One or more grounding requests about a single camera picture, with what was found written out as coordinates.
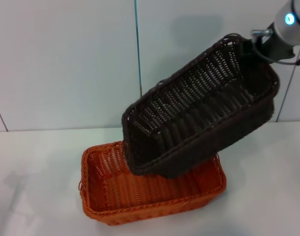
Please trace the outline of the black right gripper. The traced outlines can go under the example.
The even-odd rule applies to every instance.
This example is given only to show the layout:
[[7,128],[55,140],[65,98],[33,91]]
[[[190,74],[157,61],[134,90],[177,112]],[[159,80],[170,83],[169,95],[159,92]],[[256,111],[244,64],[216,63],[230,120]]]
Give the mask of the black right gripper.
[[274,23],[267,28],[271,32],[268,39],[262,42],[263,36],[255,37],[255,50],[253,48],[252,39],[246,39],[240,43],[241,57],[259,56],[268,62],[282,62],[284,59],[292,59],[295,57],[294,46],[285,43],[278,37],[274,29]]

